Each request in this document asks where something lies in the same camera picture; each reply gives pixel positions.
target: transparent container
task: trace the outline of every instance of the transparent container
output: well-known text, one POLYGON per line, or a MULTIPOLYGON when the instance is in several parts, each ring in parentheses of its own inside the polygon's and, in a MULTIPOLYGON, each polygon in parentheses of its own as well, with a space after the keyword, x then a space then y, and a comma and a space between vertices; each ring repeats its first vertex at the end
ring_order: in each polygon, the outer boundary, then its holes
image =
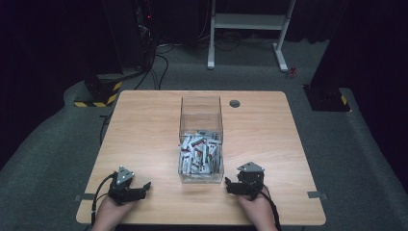
POLYGON ((219 97, 183 97, 178 173, 183 184, 220 183, 222 114, 219 97))

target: white desk frame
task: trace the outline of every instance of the white desk frame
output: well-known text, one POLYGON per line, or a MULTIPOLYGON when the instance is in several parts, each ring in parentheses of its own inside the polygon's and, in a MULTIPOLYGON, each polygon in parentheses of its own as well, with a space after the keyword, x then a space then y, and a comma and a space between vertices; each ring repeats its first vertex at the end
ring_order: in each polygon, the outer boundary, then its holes
POLYGON ((273 44, 273 51, 282 72, 288 71, 285 59, 282 54, 282 44, 291 21, 294 3, 291 0, 288 11, 284 15, 265 14, 237 14, 237 13, 216 13, 216 0, 213 0, 211 16, 210 46, 208 50, 208 68, 214 69, 215 63, 215 30, 216 28, 230 29, 255 29, 281 31, 278 43, 273 44))

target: wooden table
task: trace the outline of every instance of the wooden table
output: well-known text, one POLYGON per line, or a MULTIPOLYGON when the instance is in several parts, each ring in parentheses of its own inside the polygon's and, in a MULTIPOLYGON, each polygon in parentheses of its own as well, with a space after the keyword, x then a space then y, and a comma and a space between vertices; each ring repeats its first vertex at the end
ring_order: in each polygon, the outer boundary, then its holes
MULTIPOLYGON (((125 166, 136 173, 131 188, 151 181, 147 197, 123 223, 245 225, 245 217, 224 182, 183 185, 177 173, 183 96, 220 96, 224 176, 237 182, 238 166, 265 168, 283 225, 321 225, 325 215, 297 133, 288 100, 279 91, 126 90, 115 106, 85 193, 125 166), (239 108, 229 105, 239 100, 239 108)), ((111 181, 105 183, 106 193, 111 181)), ((82 200, 77 220, 90 223, 90 200, 82 200)))

